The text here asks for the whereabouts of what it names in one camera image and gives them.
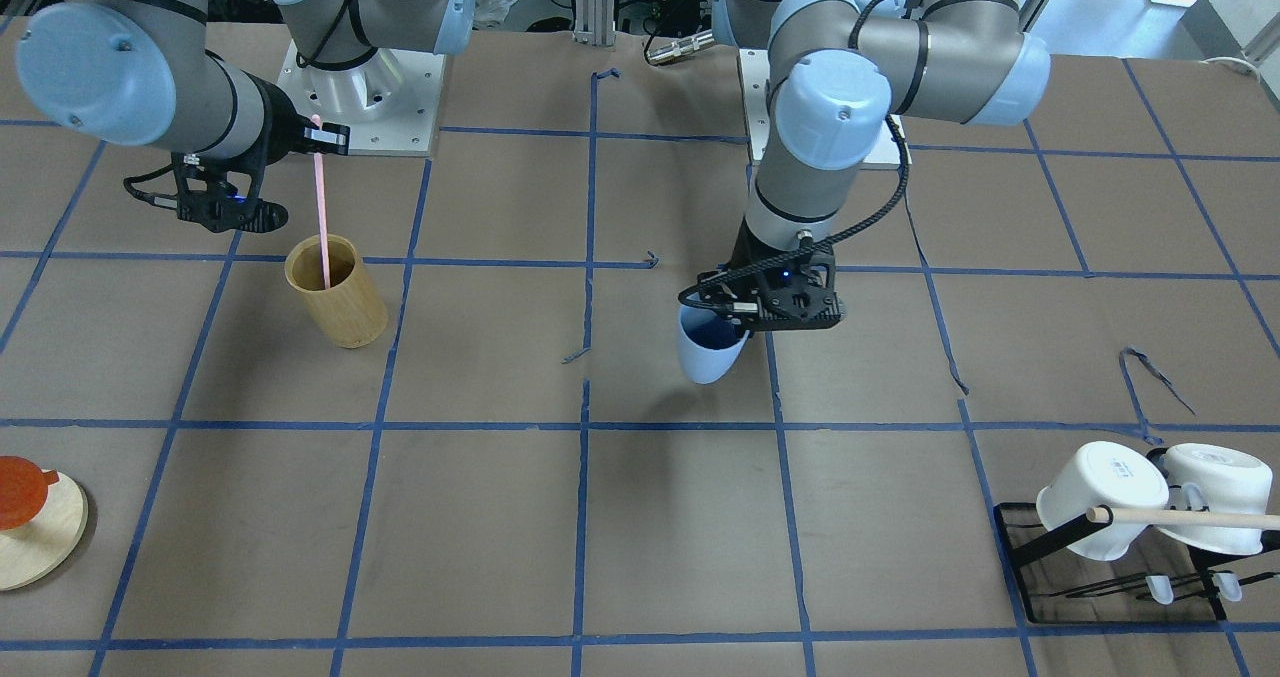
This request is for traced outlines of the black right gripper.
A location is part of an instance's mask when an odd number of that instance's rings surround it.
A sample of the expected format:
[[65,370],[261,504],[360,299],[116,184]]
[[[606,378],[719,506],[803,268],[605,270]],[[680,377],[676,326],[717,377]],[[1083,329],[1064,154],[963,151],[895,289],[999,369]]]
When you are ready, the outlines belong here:
[[347,156],[349,138],[349,125],[314,125],[294,108],[268,108],[262,133],[238,156],[173,154],[175,216],[209,232],[282,229],[287,209],[260,197],[266,166],[293,152]]

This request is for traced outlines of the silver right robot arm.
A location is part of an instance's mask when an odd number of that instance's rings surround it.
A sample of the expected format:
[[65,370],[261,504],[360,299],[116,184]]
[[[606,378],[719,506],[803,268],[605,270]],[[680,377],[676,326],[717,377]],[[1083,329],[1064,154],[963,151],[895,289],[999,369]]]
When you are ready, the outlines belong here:
[[55,124],[164,154],[169,193],[124,188],[209,232],[275,232],[268,166],[433,148],[445,59],[477,0],[52,0],[15,77]]

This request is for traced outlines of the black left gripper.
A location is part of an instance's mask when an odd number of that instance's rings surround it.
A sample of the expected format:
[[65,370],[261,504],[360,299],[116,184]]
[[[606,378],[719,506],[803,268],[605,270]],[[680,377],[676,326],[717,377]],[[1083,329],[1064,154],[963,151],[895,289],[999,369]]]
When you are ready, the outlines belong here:
[[699,273],[678,299],[748,331],[832,329],[846,316],[835,267],[826,241],[803,241],[797,250],[739,241],[722,270]]

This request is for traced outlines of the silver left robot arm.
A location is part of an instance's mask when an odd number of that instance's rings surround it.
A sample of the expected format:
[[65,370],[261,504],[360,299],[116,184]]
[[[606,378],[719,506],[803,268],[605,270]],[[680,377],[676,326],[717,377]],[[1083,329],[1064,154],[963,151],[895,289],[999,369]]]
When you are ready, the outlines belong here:
[[713,35],[768,56],[769,134],[733,253],[681,291],[740,331],[829,329],[844,317],[835,244],[905,198],[895,116],[1015,125],[1051,58],[1021,0],[714,0]]

